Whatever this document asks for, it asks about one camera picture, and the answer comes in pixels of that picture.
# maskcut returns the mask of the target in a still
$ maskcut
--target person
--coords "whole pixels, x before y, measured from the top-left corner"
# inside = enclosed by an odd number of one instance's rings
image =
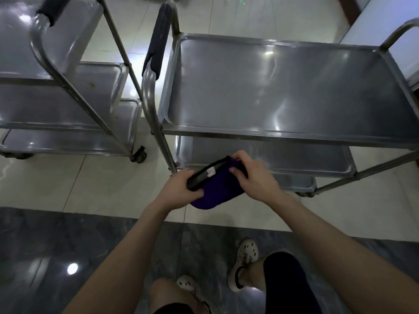
[[[419,285],[399,269],[328,224],[298,200],[282,192],[265,164],[244,151],[233,155],[248,178],[232,169],[245,193],[269,206],[299,238],[325,278],[354,313],[419,313]],[[186,181],[184,169],[169,178],[138,222],[100,264],[63,311],[64,314],[134,312],[143,291],[150,255],[165,217],[202,197]],[[320,313],[321,309],[296,258],[281,250],[259,259],[256,243],[245,240],[228,284],[235,292],[246,286],[266,292],[266,313]],[[215,314],[196,282],[159,279],[149,292],[149,314]]]

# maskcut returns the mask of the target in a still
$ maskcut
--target purple fabric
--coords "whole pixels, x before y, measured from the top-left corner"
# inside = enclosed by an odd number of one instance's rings
[[[207,180],[202,187],[204,196],[191,203],[199,209],[211,209],[244,193],[237,178],[228,170],[238,167],[239,162],[232,159],[230,165],[223,167],[217,174]]]

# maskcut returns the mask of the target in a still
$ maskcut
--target hand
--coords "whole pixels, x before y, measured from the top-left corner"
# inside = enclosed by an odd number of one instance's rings
[[[193,169],[184,169],[173,174],[153,203],[169,213],[174,209],[185,207],[194,200],[204,196],[204,190],[202,189],[191,192],[186,188],[186,181],[193,174],[195,174]]]
[[[237,151],[233,154],[233,158],[239,159],[246,167],[249,178],[246,178],[239,169],[230,168],[230,172],[237,177],[240,186],[246,194],[250,198],[272,206],[275,198],[283,193],[270,171],[266,168],[265,163],[252,159],[245,151]]]

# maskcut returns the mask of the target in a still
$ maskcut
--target white crocs shoe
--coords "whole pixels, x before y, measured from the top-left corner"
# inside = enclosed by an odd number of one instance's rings
[[[243,286],[239,288],[237,286],[238,281],[236,282],[236,276],[239,268],[246,267],[249,263],[255,262],[259,259],[259,250],[258,246],[252,239],[245,239],[237,251],[237,260],[236,263],[228,275],[228,286],[233,292],[239,292],[243,289]]]
[[[199,285],[190,276],[181,276],[176,280],[176,284],[181,289],[191,292],[199,302],[208,308],[209,314],[217,314],[215,306],[202,295]]]

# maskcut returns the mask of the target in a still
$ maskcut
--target person's right hand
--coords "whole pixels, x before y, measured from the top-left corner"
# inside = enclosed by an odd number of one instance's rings
[[[271,206],[278,195],[282,194],[282,191],[270,171],[266,168],[265,163],[252,159],[242,150],[234,153],[233,158],[239,159],[246,167],[249,178],[246,178],[239,169],[234,167],[230,168],[230,172],[237,177],[245,193],[250,198]]]

